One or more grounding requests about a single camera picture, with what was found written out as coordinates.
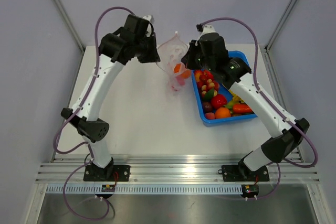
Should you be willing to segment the red yellow mango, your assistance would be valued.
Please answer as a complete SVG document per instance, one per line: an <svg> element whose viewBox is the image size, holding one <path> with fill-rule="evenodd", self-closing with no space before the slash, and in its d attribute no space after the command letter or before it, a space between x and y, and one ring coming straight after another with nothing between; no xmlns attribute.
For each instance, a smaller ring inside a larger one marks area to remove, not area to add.
<svg viewBox="0 0 336 224"><path fill-rule="evenodd" d="M203 74L202 70L195 70L194 71L194 76L195 78L199 78Z"/></svg>

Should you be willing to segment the small orange pumpkin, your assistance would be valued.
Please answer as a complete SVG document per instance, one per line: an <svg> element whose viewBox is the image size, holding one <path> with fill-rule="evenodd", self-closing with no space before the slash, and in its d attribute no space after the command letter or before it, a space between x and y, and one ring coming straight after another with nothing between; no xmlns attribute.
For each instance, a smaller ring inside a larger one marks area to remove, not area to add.
<svg viewBox="0 0 336 224"><path fill-rule="evenodd" d="M175 76L182 78L183 80L188 79L191 76L191 70L187 69L183 63L177 63L173 72Z"/></svg>

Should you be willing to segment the clear pink-dotted zip bag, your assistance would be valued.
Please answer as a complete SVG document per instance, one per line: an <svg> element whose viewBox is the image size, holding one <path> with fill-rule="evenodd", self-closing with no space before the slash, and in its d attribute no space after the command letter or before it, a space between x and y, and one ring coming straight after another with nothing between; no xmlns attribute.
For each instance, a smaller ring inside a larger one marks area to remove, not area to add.
<svg viewBox="0 0 336 224"><path fill-rule="evenodd" d="M160 62L156 63L156 65L164 71L167 76L167 89L171 91L172 94L176 94L179 91L172 90L170 80L176 77L173 69L177 63L182 63L181 60L188 51L188 45L180 39L180 34L176 31L171 39L157 46L157 50L160 56Z"/></svg>

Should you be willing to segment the wrinkled red tomato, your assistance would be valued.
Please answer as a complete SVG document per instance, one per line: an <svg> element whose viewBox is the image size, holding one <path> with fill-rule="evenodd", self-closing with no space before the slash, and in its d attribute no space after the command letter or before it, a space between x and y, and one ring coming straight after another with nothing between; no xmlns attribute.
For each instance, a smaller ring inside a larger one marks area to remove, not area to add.
<svg viewBox="0 0 336 224"><path fill-rule="evenodd" d="M173 91L180 91L186 84L185 80L180 77L174 77L170 80L170 86Z"/></svg>

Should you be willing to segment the yellow banana bunch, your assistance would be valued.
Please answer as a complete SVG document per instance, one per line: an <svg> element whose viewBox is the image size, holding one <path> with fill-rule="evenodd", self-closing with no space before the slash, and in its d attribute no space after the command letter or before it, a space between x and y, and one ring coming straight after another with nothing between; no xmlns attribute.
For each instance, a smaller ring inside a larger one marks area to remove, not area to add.
<svg viewBox="0 0 336 224"><path fill-rule="evenodd" d="M245 103L245 101L242 98L240 98L237 94L235 94L232 90L228 90L228 91L232 95L233 97L232 100L234 102L241 103L241 104Z"/></svg>

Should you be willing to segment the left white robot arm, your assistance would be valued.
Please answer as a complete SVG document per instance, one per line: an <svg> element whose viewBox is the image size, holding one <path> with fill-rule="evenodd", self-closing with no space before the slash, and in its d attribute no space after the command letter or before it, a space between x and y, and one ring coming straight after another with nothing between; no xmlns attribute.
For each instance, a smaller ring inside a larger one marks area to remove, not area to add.
<svg viewBox="0 0 336 224"><path fill-rule="evenodd" d="M93 69L92 77L76 103L61 112L93 154L86 166L85 181L107 181L116 172L104 139L109 124L99 118L99 113L113 81L130 60L137 58L140 63L160 61L153 21L151 15L130 14L122 27L105 35L98 46L99 63Z"/></svg>

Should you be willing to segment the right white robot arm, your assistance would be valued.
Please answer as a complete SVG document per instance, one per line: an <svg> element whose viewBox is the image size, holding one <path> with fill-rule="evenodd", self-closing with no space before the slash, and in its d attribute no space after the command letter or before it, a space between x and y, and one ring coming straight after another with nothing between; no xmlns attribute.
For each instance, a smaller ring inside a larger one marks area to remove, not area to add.
<svg viewBox="0 0 336 224"><path fill-rule="evenodd" d="M242 59L230 57L222 36L216 32L192 40L182 63L191 70L210 71L215 80L232 90L252 109L266 127L270 139L243 157L238 163L239 176L252 179L257 170L280 163L301 144L309 122L296 119L254 80L251 68Z"/></svg>

